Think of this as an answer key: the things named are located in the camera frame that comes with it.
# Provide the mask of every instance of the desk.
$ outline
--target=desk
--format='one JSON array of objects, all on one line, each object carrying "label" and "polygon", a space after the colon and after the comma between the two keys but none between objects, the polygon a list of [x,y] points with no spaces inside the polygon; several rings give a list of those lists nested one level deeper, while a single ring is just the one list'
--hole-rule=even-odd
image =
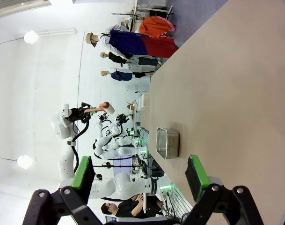
[{"label": "desk", "polygon": [[[149,151],[194,205],[190,154],[228,189],[247,186],[264,224],[285,212],[285,1],[229,0],[152,77]],[[156,128],[180,133],[180,154],[162,160]],[[214,214],[208,224],[226,224]]]}]

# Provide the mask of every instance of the black hair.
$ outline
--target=black hair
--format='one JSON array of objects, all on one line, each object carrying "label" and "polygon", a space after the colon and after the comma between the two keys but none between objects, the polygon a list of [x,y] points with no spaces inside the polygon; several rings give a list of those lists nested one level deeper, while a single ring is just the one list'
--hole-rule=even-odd
[{"label": "black hair", "polygon": [[108,211],[109,207],[106,205],[106,203],[104,203],[102,206],[101,206],[101,210],[102,210],[102,213],[105,214],[105,215],[112,215],[111,212]]}]

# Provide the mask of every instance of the person's hand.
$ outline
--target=person's hand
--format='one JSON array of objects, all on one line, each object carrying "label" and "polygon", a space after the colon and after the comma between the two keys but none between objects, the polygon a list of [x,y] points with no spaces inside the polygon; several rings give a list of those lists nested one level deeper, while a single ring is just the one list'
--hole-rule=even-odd
[{"label": "person's hand", "polygon": [[143,203],[143,195],[138,195],[138,202]]}]

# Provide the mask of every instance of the metal container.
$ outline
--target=metal container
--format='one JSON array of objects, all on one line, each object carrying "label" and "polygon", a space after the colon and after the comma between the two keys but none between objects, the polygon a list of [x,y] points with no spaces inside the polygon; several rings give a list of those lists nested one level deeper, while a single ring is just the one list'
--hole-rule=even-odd
[{"label": "metal container", "polygon": [[178,132],[172,129],[157,127],[156,149],[157,153],[164,159],[177,158],[179,155]]}]

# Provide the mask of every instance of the gray floor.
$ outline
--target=gray floor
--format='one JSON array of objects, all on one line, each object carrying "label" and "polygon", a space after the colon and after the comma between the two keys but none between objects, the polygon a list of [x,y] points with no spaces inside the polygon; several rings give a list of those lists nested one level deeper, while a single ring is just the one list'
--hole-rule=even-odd
[{"label": "gray floor", "polygon": [[227,0],[169,0],[168,8],[174,6],[169,20],[176,25],[172,37],[181,46],[198,30]]}]

